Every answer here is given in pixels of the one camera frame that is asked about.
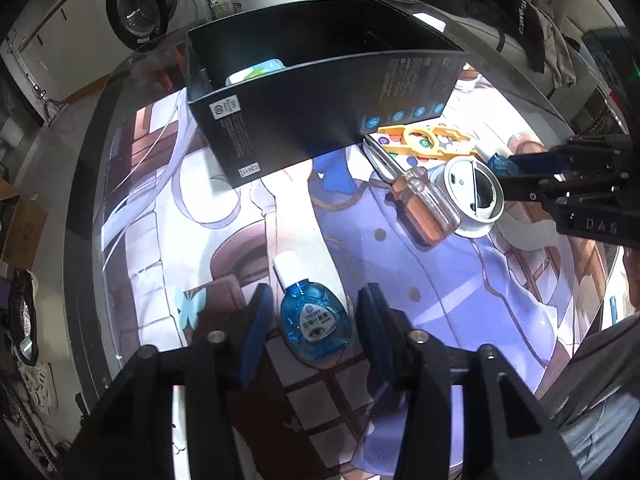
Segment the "round white grey device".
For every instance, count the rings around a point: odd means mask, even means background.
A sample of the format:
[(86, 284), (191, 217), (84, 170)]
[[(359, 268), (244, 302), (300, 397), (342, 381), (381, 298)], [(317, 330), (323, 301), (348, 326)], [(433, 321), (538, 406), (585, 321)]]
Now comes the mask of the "round white grey device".
[(457, 156), (446, 163), (436, 182), (460, 214), (456, 233), (466, 238), (487, 235), (504, 211), (503, 190), (497, 177), (476, 157)]

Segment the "clear handle screwdriver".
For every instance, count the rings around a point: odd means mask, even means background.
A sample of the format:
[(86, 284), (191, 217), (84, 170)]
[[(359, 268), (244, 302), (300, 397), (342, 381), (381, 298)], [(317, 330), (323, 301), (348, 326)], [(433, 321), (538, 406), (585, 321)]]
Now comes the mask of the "clear handle screwdriver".
[(460, 226), (461, 217), (454, 203), (430, 180), (424, 167), (402, 169), (370, 134), (363, 137), (362, 150), (426, 244), (438, 245)]

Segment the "green white tissue pack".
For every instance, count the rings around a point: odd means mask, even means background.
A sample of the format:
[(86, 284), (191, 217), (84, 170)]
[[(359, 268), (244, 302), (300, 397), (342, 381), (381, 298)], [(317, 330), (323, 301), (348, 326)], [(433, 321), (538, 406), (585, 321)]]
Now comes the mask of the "green white tissue pack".
[(280, 60), (277, 58), (270, 58), (270, 60), (265, 60), (264, 62), (248, 66), (247, 68), (243, 68), (242, 70), (238, 70), (237, 72), (229, 75), (226, 78), (224, 85), (226, 87), (233, 86), (234, 84), (239, 84), (240, 82), (284, 69), (285, 65)]

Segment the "yellow plastic opener tool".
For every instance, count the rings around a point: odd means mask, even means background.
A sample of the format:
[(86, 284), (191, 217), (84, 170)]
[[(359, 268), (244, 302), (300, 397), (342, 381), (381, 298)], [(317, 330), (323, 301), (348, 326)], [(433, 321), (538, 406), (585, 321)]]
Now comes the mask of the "yellow plastic opener tool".
[(442, 124), (380, 127), (373, 133), (373, 139), (386, 153), (422, 160), (449, 160), (477, 154), (475, 143), (468, 136)]

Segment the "white colourful button remote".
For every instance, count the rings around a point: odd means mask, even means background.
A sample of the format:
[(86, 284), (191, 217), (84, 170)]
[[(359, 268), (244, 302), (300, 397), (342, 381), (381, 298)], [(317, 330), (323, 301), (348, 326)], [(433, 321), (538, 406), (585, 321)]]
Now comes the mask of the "white colourful button remote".
[(373, 133), (376, 143), (387, 153), (418, 159), (450, 159), (430, 127), (397, 125), (378, 128)]

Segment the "black jacket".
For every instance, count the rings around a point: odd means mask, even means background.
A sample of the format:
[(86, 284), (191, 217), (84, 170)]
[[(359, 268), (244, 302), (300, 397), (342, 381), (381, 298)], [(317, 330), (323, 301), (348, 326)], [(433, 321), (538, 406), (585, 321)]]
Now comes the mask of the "black jacket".
[(526, 0), (420, 0), (460, 18), (472, 18), (511, 36), (522, 47), (534, 73), (544, 72), (544, 32)]

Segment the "brown cardboard box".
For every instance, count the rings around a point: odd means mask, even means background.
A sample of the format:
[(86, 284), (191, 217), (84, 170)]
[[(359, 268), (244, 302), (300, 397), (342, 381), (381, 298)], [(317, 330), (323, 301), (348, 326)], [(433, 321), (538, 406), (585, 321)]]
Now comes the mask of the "brown cardboard box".
[(48, 214), (4, 179), (0, 198), (1, 260), (15, 269), (32, 270)]

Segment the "black cardboard storage box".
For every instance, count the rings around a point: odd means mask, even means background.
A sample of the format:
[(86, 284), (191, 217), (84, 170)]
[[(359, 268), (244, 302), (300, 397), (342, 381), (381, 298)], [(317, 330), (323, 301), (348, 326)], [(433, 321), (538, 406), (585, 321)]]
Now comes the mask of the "black cardboard storage box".
[[(277, 58), (284, 70), (226, 87)], [(186, 36), (186, 99), (232, 186), (442, 114), (465, 50), (383, 0), (306, 0)]]

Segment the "silver front-load washing machine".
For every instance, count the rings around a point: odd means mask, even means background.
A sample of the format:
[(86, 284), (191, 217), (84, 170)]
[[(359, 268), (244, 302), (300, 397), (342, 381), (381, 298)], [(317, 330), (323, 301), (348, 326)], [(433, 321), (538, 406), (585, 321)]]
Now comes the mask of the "silver front-load washing machine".
[(168, 32), (212, 17), (205, 0), (96, 0), (108, 29), (131, 51), (146, 50)]

